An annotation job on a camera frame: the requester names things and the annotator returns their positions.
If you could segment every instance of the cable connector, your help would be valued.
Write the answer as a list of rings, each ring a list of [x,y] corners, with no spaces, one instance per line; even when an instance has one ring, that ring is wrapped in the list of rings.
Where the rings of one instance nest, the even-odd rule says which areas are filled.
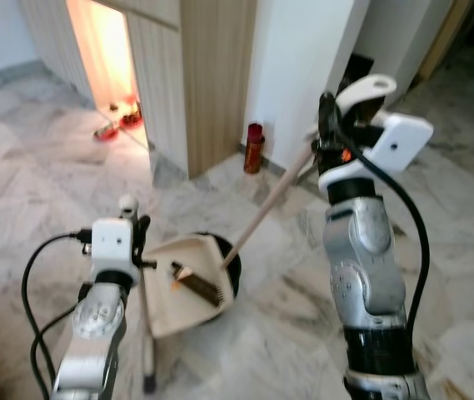
[[[78,232],[72,233],[72,238],[76,238],[79,242],[83,244],[92,243],[92,229],[85,227],[80,229]]]

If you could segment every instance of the small object on floor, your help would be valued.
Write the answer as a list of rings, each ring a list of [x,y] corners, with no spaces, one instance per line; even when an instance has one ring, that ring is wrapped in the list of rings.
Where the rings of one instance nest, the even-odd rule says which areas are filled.
[[[216,285],[196,275],[189,267],[179,262],[172,262],[172,275],[176,281],[191,289],[198,296],[210,302],[214,307],[220,305],[220,291]]]
[[[94,139],[99,142],[106,142],[108,140],[114,139],[118,134],[118,129],[114,123],[110,122],[105,127],[99,128],[94,132]]]
[[[126,129],[136,128],[140,124],[142,124],[142,117],[138,114],[138,112],[124,115],[120,119],[120,126],[122,128],[126,128]]]
[[[251,123],[247,127],[246,156],[244,158],[244,172],[258,173],[262,163],[262,148],[264,147],[264,136],[262,125]]]

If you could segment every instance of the baseboard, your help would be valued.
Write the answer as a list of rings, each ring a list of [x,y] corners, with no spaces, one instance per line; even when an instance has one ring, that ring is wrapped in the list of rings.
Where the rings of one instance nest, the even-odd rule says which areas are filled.
[[[22,64],[13,65],[11,67],[0,69],[0,80],[9,78],[23,78],[32,73],[40,73],[47,71],[44,63],[40,60],[24,62]]]

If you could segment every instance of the marble floor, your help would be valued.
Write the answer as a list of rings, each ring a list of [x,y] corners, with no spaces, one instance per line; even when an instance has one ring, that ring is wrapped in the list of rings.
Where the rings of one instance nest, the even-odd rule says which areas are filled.
[[[433,399],[474,400],[474,52],[410,93],[397,109],[422,115],[435,135],[398,180],[421,209],[432,265],[415,326],[417,360]],[[20,280],[44,239],[117,213],[132,193],[152,216],[147,245],[208,230],[235,241],[277,181],[242,172],[237,154],[198,179],[126,135],[92,140],[104,124],[47,73],[0,79],[0,384],[7,399],[39,399]],[[410,305],[419,266],[406,210],[380,187],[396,232]],[[241,251],[237,302],[219,319],[157,344],[157,399],[348,399],[341,325],[322,249],[327,202],[291,187]],[[37,320],[70,307],[88,260],[73,242],[50,247],[29,283]],[[132,291],[116,399],[142,399],[141,324]],[[60,357],[63,329],[47,336]]]

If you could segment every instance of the orange light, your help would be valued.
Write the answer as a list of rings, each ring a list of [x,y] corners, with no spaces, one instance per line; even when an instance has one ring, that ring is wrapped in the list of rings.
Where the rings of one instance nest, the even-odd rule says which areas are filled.
[[[103,62],[109,76],[127,93],[133,93],[132,63],[129,54],[126,21],[123,14],[97,2],[91,2],[92,20],[99,36]]]
[[[341,160],[345,163],[347,163],[348,161],[350,161],[352,159],[352,152],[350,152],[347,148],[345,148],[343,151],[342,151],[342,155],[341,155]]]

